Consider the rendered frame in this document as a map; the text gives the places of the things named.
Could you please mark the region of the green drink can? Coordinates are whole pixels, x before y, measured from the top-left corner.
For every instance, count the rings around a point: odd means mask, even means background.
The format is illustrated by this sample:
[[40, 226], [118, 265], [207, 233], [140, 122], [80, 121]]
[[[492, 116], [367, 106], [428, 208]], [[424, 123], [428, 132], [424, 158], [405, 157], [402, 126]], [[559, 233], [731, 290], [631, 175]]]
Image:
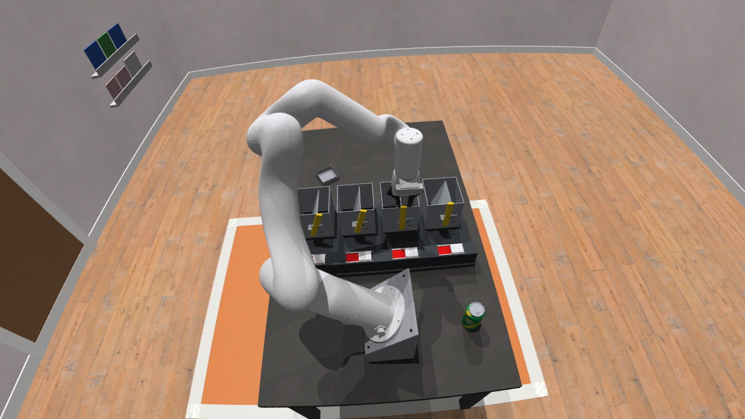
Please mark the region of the green drink can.
[[462, 324], [467, 329], [476, 329], [485, 315], [484, 307], [481, 303], [469, 303], [466, 312], [462, 318]]

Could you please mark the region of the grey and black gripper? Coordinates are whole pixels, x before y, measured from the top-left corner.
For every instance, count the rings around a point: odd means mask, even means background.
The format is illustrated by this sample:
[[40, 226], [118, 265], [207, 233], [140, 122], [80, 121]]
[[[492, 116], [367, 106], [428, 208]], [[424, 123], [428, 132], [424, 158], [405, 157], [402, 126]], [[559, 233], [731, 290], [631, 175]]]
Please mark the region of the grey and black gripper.
[[[417, 182], [420, 183], [420, 171], [418, 171]], [[394, 199], [396, 199], [396, 205], [398, 205], [398, 208], [400, 208], [401, 206], [400, 196], [408, 196], [408, 207], [411, 207], [413, 203], [413, 199], [417, 198], [418, 194], [396, 194], [395, 184], [400, 184], [400, 183], [399, 183], [399, 177], [397, 174], [395, 174], [395, 170], [394, 170], [392, 181], [391, 181], [391, 187], [388, 189], [386, 193], [388, 193], [389, 196], [392, 196]]]

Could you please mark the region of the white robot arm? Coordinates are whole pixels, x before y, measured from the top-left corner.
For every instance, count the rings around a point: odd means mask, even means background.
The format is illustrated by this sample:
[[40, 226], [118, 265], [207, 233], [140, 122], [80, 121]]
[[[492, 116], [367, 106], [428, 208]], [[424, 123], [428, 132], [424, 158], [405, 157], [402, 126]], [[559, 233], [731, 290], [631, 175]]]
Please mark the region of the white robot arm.
[[260, 268], [259, 281], [291, 312], [310, 310], [362, 326], [369, 339], [386, 342], [404, 320], [400, 290], [386, 285], [374, 291], [317, 269], [301, 228], [297, 195], [304, 150], [301, 129], [315, 118], [371, 145], [384, 136], [393, 141], [400, 183], [395, 184], [395, 193], [423, 193], [423, 184], [417, 183], [423, 143], [419, 130], [388, 114], [376, 116], [327, 83], [303, 80], [268, 107], [246, 135], [250, 150], [262, 156], [259, 208], [271, 254]]

